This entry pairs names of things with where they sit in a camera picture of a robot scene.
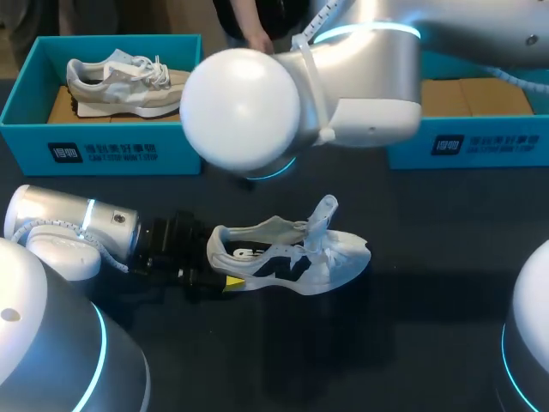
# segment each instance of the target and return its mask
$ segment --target black table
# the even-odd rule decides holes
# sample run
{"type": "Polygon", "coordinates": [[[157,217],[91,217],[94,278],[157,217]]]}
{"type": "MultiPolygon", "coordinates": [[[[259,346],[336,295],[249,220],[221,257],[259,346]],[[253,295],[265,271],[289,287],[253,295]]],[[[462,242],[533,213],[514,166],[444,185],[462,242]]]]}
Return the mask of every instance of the black table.
{"type": "Polygon", "coordinates": [[[336,148],[252,192],[211,169],[26,179],[0,139],[0,215],[23,183],[226,226],[303,220],[331,193],[331,227],[368,239],[366,272],[312,297],[267,288],[195,303],[102,274],[97,303],[148,358],[151,412],[498,410],[492,366],[516,276],[549,233],[547,181],[549,169],[391,172],[382,150],[336,148]]]}

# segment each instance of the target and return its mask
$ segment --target white robotic arm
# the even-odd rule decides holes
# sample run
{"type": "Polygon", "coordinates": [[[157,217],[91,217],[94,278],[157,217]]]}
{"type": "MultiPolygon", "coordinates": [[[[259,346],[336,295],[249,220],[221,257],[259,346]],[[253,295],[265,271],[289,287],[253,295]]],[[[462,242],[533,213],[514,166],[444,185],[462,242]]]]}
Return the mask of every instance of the white robotic arm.
{"type": "Polygon", "coordinates": [[[122,271],[141,231],[136,211],[36,186],[12,196],[4,237],[22,243],[71,282],[99,273],[101,254],[122,271]]]}
{"type": "Polygon", "coordinates": [[[55,270],[0,239],[0,286],[0,410],[147,411],[143,352],[55,270]]]}
{"type": "Polygon", "coordinates": [[[314,145],[411,138],[421,120],[422,49],[496,75],[497,67],[549,67],[543,1],[316,0],[311,15],[292,51],[222,51],[193,71],[181,119],[206,161],[260,179],[314,145]]]}

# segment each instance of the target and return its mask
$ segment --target cardboard insert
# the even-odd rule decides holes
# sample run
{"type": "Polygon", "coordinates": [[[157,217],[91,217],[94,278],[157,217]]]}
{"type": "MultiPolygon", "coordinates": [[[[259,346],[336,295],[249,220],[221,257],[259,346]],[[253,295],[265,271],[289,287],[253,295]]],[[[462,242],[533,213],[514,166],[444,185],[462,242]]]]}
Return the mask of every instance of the cardboard insert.
{"type": "Polygon", "coordinates": [[[421,99],[427,118],[534,114],[522,89],[495,78],[427,80],[421,99]]]}

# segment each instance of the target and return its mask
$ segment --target shoe tongue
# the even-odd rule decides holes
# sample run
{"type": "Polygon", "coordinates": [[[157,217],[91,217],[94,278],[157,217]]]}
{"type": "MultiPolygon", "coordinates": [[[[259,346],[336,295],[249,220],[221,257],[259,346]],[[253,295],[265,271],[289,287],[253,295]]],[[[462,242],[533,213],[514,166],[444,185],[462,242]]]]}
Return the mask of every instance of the shoe tongue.
{"type": "Polygon", "coordinates": [[[112,55],[107,59],[107,62],[118,62],[118,63],[126,63],[131,64],[131,61],[133,60],[133,56],[130,54],[121,51],[120,49],[115,50],[112,55]]]}
{"type": "Polygon", "coordinates": [[[105,67],[103,68],[103,80],[109,77],[113,70],[122,71],[128,75],[138,76],[138,69],[132,62],[133,56],[130,54],[116,49],[112,55],[106,60],[105,67]]]}
{"type": "Polygon", "coordinates": [[[143,74],[143,70],[140,67],[133,66],[131,64],[119,63],[119,62],[107,62],[103,68],[103,80],[107,79],[111,73],[116,70],[133,77],[143,74]]]}
{"type": "Polygon", "coordinates": [[[327,195],[320,201],[307,221],[307,237],[304,247],[310,251],[316,251],[320,246],[320,240],[328,230],[329,221],[337,210],[337,199],[327,195]]]}

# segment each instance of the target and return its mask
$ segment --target brown cardboard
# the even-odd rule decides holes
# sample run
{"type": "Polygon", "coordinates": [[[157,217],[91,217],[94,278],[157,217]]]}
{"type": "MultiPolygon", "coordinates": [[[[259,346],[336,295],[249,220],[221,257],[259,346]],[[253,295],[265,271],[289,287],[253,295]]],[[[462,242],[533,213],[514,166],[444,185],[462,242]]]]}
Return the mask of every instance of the brown cardboard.
{"type": "Polygon", "coordinates": [[[57,93],[53,108],[48,118],[48,124],[74,124],[74,123],[110,123],[111,118],[79,118],[72,111],[72,103],[69,90],[62,86],[57,93]]]}
{"type": "Polygon", "coordinates": [[[421,105],[423,116],[426,118],[471,116],[471,110],[459,80],[423,81],[421,105]]]}
{"type": "Polygon", "coordinates": [[[461,79],[460,83],[473,116],[534,114],[522,89],[503,80],[461,79]]]}

